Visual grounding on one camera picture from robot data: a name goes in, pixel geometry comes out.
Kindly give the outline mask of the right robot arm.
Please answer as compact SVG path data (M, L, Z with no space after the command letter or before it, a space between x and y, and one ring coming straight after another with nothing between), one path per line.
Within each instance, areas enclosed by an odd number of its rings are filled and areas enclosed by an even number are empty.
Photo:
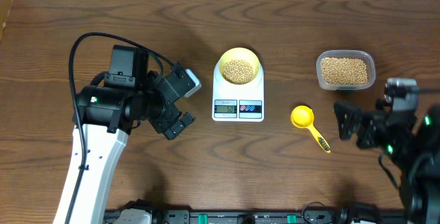
M417 133L417 118L412 111L378 109L363 111L348 102L335 102L333 112L338 121L341 140L357 136L361 149L381 148L401 170L400 184L388 169L385 173L412 223L439 222L439 105L432 105L423 117Z

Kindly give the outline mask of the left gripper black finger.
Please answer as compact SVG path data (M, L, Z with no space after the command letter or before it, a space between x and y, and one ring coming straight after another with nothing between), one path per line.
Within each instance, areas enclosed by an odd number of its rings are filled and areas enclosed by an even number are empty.
M174 123L170 128L167 128L163 134L167 140L175 139L184 129L186 128L185 124L178 120Z
M195 118L189 112L186 112L182 115L180 121L184 126L190 126L195 121Z

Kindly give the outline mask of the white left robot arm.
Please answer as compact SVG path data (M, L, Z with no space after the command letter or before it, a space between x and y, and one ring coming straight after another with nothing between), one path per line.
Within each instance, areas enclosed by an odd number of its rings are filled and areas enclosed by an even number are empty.
M71 161L55 223L101 223L118 160L135 121L148 121L166 139L175 139L194 122L175 102L201 87L180 63L163 76L148 69L157 55L116 45L108 72L98 74L76 96Z

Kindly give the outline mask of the yellow measuring scoop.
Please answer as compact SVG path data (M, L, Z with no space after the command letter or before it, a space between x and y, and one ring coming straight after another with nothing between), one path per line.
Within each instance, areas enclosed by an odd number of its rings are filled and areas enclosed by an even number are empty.
M295 107L291 112L290 121L297 128L307 129L324 152L331 152L330 145L314 126L314 112L312 109L305 105Z

